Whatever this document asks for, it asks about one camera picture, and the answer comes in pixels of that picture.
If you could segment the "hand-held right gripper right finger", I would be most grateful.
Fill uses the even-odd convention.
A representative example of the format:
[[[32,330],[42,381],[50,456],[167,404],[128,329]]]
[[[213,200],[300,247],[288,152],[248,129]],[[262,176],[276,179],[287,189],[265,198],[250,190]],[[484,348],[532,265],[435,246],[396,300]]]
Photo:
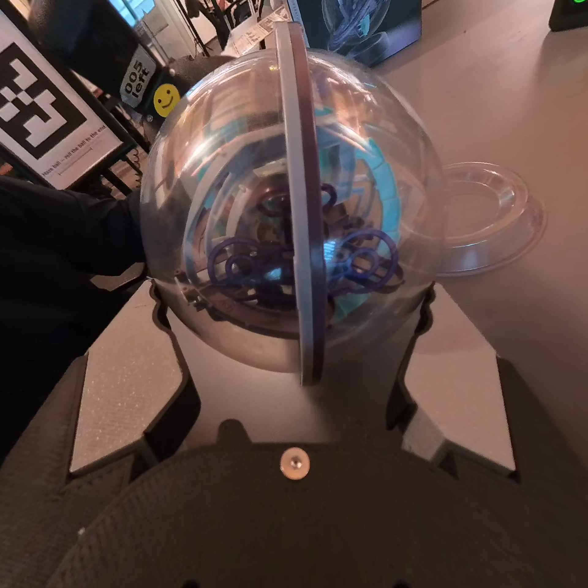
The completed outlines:
[[[458,455],[502,476],[516,471],[496,351],[439,284],[420,307],[386,425],[432,465]]]

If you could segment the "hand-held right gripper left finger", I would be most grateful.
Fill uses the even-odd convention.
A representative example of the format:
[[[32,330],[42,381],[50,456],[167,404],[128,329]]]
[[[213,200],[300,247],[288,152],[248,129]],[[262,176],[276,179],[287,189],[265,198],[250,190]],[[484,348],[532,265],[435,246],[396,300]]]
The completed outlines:
[[[195,424],[200,398],[166,311],[144,281],[86,352],[71,475],[131,455],[155,466]]]

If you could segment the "clear plastic maze ball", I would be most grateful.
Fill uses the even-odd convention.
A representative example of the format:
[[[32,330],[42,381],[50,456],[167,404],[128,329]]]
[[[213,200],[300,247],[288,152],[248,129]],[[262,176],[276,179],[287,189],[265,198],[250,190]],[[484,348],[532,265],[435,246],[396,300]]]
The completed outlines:
[[[162,298],[204,344],[311,385],[421,304],[445,182],[382,77],[306,48],[293,22],[274,37],[204,77],[162,125],[141,235]]]

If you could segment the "white printed paper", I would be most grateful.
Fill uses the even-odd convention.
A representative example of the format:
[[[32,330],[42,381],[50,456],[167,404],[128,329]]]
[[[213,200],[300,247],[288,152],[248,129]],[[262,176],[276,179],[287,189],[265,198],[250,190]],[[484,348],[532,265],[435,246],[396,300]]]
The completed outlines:
[[[286,5],[281,5],[277,10],[258,21],[252,17],[248,18],[231,31],[221,55],[239,58],[257,51],[260,48],[260,43],[273,34],[277,23],[292,21],[292,16]]]

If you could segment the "black framed tag sign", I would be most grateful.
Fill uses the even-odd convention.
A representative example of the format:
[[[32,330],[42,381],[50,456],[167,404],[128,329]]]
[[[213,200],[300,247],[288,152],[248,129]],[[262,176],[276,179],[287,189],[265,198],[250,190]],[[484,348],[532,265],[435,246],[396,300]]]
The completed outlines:
[[[136,142],[67,67],[33,39],[26,20],[1,1],[1,159],[34,184],[59,190],[105,178]]]

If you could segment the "blue printed cardboard box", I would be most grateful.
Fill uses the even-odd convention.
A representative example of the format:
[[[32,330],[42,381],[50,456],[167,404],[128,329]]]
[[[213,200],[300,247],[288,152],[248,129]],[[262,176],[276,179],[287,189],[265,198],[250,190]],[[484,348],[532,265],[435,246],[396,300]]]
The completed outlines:
[[[375,66],[418,41],[421,1],[287,1],[308,48]]]

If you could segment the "black power bank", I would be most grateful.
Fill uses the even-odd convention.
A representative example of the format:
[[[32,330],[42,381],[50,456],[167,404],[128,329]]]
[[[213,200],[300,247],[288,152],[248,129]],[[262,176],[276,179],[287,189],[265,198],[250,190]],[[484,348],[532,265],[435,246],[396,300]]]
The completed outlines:
[[[548,26],[551,32],[587,27],[587,1],[555,1]]]

